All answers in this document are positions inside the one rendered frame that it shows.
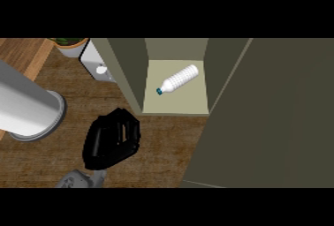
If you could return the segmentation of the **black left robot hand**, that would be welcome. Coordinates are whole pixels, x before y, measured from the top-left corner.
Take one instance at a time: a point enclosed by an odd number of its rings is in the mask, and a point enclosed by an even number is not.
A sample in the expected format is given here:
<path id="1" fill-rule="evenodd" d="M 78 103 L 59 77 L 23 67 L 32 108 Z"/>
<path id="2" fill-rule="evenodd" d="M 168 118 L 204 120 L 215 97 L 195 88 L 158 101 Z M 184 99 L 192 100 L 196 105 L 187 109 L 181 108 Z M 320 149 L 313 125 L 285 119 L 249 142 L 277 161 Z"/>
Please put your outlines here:
<path id="1" fill-rule="evenodd" d="M 82 162 L 88 170 L 105 170 L 139 151 L 139 120 L 116 108 L 93 121 L 82 144 Z"/>

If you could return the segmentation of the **olive grey cabinet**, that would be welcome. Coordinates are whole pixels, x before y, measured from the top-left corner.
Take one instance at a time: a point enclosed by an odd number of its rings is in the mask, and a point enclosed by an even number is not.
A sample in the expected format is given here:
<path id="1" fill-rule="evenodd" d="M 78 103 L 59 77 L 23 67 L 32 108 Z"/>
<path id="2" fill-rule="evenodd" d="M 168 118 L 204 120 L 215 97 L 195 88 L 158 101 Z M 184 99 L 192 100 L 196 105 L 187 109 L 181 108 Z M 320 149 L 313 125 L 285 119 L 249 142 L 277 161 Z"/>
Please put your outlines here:
<path id="1" fill-rule="evenodd" d="M 149 116 L 207 116 L 251 45 L 249 38 L 93 38 L 131 110 Z M 159 94 L 162 81 L 186 66 L 198 76 Z"/>

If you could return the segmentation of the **white plastic water bottle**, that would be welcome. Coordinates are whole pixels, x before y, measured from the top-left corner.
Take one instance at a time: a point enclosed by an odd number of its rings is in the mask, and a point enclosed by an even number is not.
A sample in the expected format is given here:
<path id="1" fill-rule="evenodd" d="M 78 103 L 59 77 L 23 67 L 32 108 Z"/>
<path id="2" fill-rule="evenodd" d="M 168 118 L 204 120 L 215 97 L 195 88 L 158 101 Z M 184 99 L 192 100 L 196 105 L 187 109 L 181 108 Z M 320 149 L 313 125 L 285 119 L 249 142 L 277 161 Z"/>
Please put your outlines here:
<path id="1" fill-rule="evenodd" d="M 187 65 L 174 75 L 171 75 L 156 88 L 158 95 L 171 93 L 198 76 L 198 69 L 193 64 Z"/>

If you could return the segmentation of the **dark grey cabinet door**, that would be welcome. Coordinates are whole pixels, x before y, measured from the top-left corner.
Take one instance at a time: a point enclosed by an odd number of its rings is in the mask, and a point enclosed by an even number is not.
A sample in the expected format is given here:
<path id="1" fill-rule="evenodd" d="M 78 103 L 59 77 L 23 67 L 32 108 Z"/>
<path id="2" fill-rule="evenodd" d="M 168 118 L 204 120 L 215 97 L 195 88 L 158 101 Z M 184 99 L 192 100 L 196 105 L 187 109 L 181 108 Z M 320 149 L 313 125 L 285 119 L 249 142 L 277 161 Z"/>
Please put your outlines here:
<path id="1" fill-rule="evenodd" d="M 334 39 L 255 39 L 181 187 L 334 187 Z"/>

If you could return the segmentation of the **large pale grey cylinder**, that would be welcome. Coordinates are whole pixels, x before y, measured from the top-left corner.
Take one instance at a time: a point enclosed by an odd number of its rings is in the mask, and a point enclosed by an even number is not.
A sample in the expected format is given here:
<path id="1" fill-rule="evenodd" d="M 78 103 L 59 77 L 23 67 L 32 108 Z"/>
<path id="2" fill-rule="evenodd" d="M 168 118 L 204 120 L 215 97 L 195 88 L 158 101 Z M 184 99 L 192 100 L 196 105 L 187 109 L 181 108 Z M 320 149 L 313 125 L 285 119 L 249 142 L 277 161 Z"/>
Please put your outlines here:
<path id="1" fill-rule="evenodd" d="M 37 141 L 54 132 L 65 114 L 63 96 L 0 60 L 0 129 L 22 142 Z"/>

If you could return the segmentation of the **white appliance with knob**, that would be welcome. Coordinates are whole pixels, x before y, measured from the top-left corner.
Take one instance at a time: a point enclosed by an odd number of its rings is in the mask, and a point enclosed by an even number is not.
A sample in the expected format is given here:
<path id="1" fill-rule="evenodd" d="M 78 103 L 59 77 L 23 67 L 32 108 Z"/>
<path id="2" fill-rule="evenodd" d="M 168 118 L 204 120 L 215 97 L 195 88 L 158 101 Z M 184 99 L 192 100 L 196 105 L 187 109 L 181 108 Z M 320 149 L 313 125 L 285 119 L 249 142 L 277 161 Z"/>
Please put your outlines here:
<path id="1" fill-rule="evenodd" d="M 106 68 L 105 61 L 99 55 L 99 52 L 96 50 L 96 47 L 91 41 L 87 42 L 82 48 L 82 53 L 79 55 L 79 62 L 94 80 L 116 82 Z"/>

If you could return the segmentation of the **white pot with green plant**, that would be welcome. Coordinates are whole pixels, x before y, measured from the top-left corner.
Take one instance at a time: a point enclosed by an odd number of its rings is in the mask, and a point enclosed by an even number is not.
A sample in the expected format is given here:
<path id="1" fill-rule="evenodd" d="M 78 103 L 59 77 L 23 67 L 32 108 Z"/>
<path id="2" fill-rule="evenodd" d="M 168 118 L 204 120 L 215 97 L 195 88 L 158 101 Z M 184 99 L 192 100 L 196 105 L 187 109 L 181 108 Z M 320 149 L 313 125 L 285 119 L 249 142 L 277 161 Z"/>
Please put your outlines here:
<path id="1" fill-rule="evenodd" d="M 50 38 L 50 41 L 54 44 L 56 49 L 66 57 L 78 57 L 84 45 L 88 42 L 87 38 Z"/>

